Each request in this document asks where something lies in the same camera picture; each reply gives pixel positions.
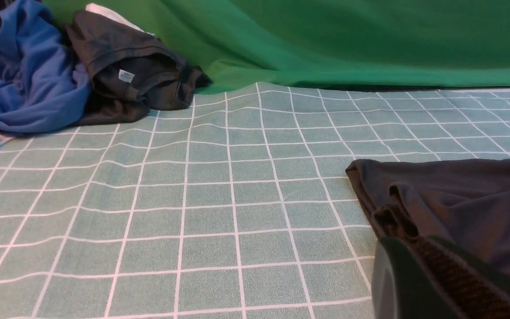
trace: green fabric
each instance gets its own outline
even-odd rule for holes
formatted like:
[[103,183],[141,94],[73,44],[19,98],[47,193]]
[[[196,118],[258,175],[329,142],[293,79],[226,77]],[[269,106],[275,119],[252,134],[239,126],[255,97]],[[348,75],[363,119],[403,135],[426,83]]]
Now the green fabric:
[[[44,0],[62,25],[90,0]],[[94,0],[214,80],[510,86],[510,0]]]

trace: clothing label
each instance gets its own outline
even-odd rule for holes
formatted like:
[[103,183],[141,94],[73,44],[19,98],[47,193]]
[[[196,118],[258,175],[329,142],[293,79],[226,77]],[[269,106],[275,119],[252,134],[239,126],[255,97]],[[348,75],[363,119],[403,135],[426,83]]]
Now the clothing label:
[[135,74],[133,74],[133,73],[130,73],[130,72],[127,72],[127,71],[121,70],[121,69],[119,70],[119,79],[121,81],[131,83],[131,81],[133,81],[134,77],[135,77]]

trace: grid mat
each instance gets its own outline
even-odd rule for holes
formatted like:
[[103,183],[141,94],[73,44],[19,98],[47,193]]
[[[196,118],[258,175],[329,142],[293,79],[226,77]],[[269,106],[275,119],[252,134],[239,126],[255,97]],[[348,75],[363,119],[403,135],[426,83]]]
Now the grid mat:
[[510,158],[510,92],[258,83],[0,148],[0,318],[373,317],[356,158]]

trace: blue t-shirt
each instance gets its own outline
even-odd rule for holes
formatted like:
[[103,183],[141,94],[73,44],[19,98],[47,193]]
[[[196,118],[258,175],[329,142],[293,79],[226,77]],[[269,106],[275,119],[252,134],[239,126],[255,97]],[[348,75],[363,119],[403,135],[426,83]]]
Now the blue t-shirt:
[[34,0],[17,0],[0,15],[0,132],[52,132],[76,122],[91,83],[62,44],[51,12]]

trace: dark gray fabric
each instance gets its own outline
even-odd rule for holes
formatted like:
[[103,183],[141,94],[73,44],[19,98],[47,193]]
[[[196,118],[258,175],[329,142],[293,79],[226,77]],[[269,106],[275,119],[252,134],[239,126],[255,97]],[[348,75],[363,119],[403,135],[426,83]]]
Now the dark gray fabric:
[[[210,83],[154,36],[105,16],[79,11],[65,29],[94,91],[75,125],[133,122],[150,109],[186,109],[194,89]],[[120,70],[134,75],[130,83],[120,79]]]
[[359,159],[346,173],[377,236],[439,236],[510,275],[510,159]]

